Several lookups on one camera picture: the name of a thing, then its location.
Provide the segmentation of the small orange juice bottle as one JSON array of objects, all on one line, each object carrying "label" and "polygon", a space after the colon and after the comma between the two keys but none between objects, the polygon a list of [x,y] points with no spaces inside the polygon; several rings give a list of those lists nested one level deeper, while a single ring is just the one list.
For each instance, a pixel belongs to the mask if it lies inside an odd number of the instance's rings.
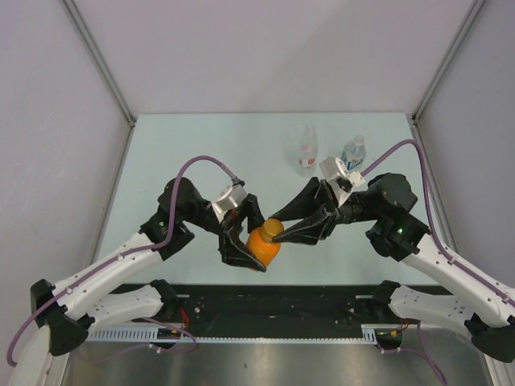
[{"label": "small orange juice bottle", "polygon": [[268,267],[280,251],[281,244],[269,242],[262,238],[262,226],[255,229],[249,235],[246,247],[265,266]]}]

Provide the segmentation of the orange juice bottle cap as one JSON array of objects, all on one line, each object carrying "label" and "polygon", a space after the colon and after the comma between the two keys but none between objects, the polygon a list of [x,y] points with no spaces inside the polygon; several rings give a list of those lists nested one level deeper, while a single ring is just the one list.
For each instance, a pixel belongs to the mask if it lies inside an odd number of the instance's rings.
[{"label": "orange juice bottle cap", "polygon": [[276,236],[284,231],[281,221],[273,218],[267,219],[262,225],[262,238],[271,242]]}]

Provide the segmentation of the clear bottle red white label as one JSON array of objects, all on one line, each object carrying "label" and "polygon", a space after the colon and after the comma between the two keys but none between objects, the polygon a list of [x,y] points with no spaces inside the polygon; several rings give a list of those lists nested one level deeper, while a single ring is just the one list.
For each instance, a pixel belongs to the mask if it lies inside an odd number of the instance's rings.
[{"label": "clear bottle red white label", "polygon": [[311,177],[315,173],[316,158],[319,150],[319,139],[314,125],[307,125],[299,141],[299,173]]}]

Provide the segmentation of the clear bottle blue green label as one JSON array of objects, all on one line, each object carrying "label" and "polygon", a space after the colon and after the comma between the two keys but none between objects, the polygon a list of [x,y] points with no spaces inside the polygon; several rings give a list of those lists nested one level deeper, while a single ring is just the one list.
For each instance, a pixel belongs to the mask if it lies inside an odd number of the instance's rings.
[{"label": "clear bottle blue green label", "polygon": [[355,136],[344,145],[341,159],[349,172],[359,171],[366,157],[365,139],[361,135]]}]

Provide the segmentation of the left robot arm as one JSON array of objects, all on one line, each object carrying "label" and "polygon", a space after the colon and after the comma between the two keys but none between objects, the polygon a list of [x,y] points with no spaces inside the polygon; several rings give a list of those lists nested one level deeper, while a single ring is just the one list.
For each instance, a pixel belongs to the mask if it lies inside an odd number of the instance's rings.
[{"label": "left robot arm", "polygon": [[51,355],[67,354],[94,331],[112,325],[144,318],[173,319],[180,301],[164,280],[153,280],[123,294],[114,290],[190,243],[195,236],[187,224],[217,236],[226,265],[266,271],[240,239],[242,229],[253,231],[264,223],[257,196],[246,192],[242,181],[229,186],[217,200],[208,201],[189,179],[172,179],[158,203],[157,212],[107,257],[55,284],[42,279],[31,287],[36,323],[49,330]]}]

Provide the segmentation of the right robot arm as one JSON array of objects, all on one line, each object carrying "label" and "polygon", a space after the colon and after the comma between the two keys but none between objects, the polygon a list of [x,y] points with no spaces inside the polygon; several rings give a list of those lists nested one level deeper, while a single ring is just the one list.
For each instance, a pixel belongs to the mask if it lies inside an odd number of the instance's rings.
[{"label": "right robot arm", "polygon": [[449,291],[447,296],[425,294],[385,281],[373,295],[373,317],[379,322],[391,322],[397,316],[428,322],[470,339],[475,348],[496,360],[513,362],[513,289],[481,273],[411,215],[418,198],[404,175],[379,175],[362,191],[359,187],[364,182],[358,172],[310,179],[274,213],[276,220],[295,222],[275,240],[315,245],[338,224],[373,222],[365,235],[377,254],[417,269]]}]

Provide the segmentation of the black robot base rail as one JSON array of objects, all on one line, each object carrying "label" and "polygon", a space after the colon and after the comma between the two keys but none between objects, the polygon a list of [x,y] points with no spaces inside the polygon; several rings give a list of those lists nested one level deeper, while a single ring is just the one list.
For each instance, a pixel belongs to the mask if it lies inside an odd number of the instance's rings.
[{"label": "black robot base rail", "polygon": [[157,319],[189,332],[335,337],[365,324],[414,325],[387,309],[379,285],[177,285]]}]

